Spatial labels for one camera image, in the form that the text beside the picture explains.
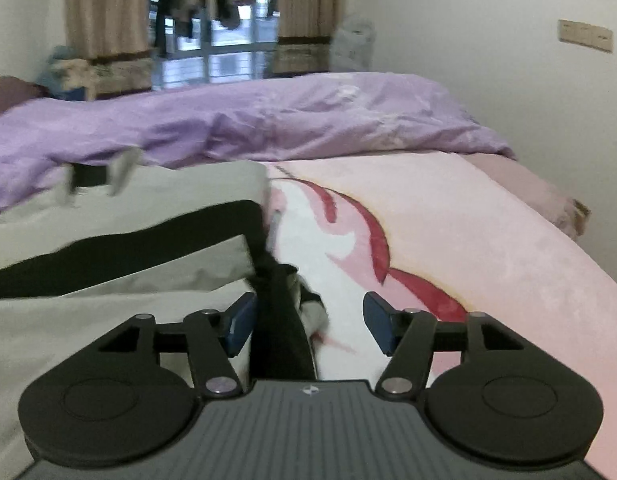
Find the brown pillow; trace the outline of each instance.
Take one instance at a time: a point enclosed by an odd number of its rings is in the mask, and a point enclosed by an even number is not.
[[[27,83],[16,77],[0,77],[0,114],[38,97],[48,97],[48,91],[43,86]]]

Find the pink blanket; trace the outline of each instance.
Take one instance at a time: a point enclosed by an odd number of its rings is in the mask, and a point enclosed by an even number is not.
[[[617,480],[617,284],[567,236],[458,155],[402,153],[270,166],[276,257],[319,291],[321,377],[375,384],[387,358],[362,318],[379,292],[442,320],[481,310],[598,389],[588,454]],[[457,363],[443,354],[434,378]]]

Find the silver screw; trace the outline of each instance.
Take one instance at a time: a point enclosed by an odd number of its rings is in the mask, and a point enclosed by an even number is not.
[[[214,394],[229,394],[237,388],[237,383],[230,377],[214,377],[206,381],[206,389]]]
[[[391,377],[382,381],[382,389],[390,394],[405,394],[413,388],[413,383],[403,377]]]

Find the white plastic-covered fan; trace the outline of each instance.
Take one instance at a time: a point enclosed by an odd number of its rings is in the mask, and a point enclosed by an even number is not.
[[[335,31],[330,49],[330,72],[368,72],[375,28],[361,16],[347,16]]]

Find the bed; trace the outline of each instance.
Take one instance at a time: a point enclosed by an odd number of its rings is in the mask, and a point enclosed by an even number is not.
[[[103,164],[129,146],[169,168],[266,165],[272,252],[329,313],[316,335],[321,378],[378,379],[387,359],[362,320],[369,290],[443,320],[488,312],[596,386],[606,416],[588,459],[617,480],[617,284],[570,239],[588,212],[515,162],[444,88],[326,74],[30,101],[0,116],[0,229],[36,218],[17,205],[57,184],[62,164]],[[457,359],[436,358],[429,379]]]

